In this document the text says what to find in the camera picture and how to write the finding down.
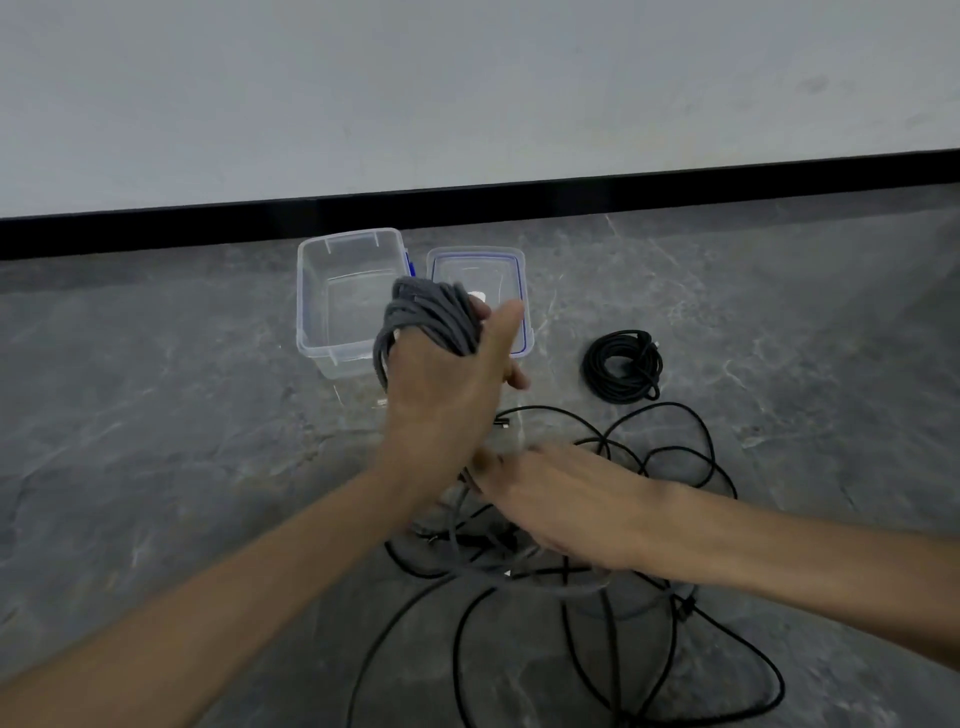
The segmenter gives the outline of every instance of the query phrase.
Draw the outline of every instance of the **coiled gray cable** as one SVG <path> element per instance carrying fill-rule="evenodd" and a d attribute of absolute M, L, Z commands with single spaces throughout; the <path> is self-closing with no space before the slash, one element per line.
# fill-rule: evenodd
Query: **coiled gray cable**
<path fill-rule="evenodd" d="M 434 344 L 458 356 L 476 353 L 480 346 L 480 319 L 460 283 L 437 283 L 406 276 L 394 281 L 394 299 L 383 312 L 383 328 L 373 340 L 373 368 L 387 391 L 387 359 L 394 334 L 417 327 Z"/>

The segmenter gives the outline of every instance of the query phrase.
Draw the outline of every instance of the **clear plastic box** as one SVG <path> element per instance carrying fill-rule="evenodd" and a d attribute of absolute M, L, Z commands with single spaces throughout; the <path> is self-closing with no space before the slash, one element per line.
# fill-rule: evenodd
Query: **clear plastic box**
<path fill-rule="evenodd" d="M 297 250 L 297 348 L 329 379 L 373 372 L 373 339 L 394 280 L 408 274 L 399 231 L 312 237 Z"/>
<path fill-rule="evenodd" d="M 468 293 L 490 308 L 498 308 L 510 299 L 523 301 L 523 324 L 516 333 L 510 356 L 520 358 L 534 348 L 523 251 L 486 245 L 434 248 L 426 256 L 426 275 L 437 282 L 462 283 Z"/>

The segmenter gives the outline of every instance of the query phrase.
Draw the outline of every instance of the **white wall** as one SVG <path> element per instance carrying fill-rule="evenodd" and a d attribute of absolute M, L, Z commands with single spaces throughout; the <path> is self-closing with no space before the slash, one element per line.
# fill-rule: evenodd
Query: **white wall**
<path fill-rule="evenodd" d="M 956 0 L 6 0 L 0 216 L 960 146 Z"/>

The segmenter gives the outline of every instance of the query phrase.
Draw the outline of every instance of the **gray marble floor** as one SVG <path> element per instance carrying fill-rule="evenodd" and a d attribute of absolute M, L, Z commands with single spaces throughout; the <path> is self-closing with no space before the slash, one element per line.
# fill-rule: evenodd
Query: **gray marble floor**
<path fill-rule="evenodd" d="M 598 424 L 587 342 L 645 328 L 663 393 L 707 419 L 745 499 L 960 533 L 960 186 L 405 231 L 521 248 L 534 379 L 504 402 Z M 320 378 L 294 344 L 297 240 L 0 264 L 0 676 L 47 657 L 245 543 L 362 466 L 383 410 L 373 376 Z M 576 426 L 518 418 L 514 444 Z M 643 449 L 697 443 L 676 415 L 631 423 Z M 695 475 L 664 463 L 664 474 Z M 372 554 L 293 623 L 204 719 L 336 725 L 372 633 L 420 583 Z M 357 725 L 458 724 L 456 620 L 432 595 L 384 645 Z M 960 677 L 851 629 L 706 590 L 706 608 L 777 662 L 787 697 L 758 726 L 947 726 Z M 564 656 L 556 604 L 498 595 L 464 644 L 487 725 L 581 726 L 603 713 Z M 600 625 L 576 620 L 602 676 Z M 662 659 L 665 615 L 625 623 L 627 694 Z M 768 695 L 735 643 L 691 621 L 659 717 Z"/>

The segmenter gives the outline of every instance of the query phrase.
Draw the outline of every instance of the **hand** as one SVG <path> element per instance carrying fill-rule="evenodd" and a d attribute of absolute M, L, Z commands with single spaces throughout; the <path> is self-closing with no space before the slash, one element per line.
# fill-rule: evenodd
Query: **hand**
<path fill-rule="evenodd" d="M 510 358 L 523 304 L 507 301 L 491 311 L 470 300 L 484 322 L 476 354 L 457 356 L 407 328 L 387 362 L 387 426 L 377 467 L 410 486 L 421 505 L 454 482 L 490 432 L 501 383 L 530 385 Z"/>
<path fill-rule="evenodd" d="M 502 459 L 484 449 L 472 470 L 484 495 L 542 546 L 607 569 L 687 576 L 676 514 L 698 491 L 572 445 Z"/>

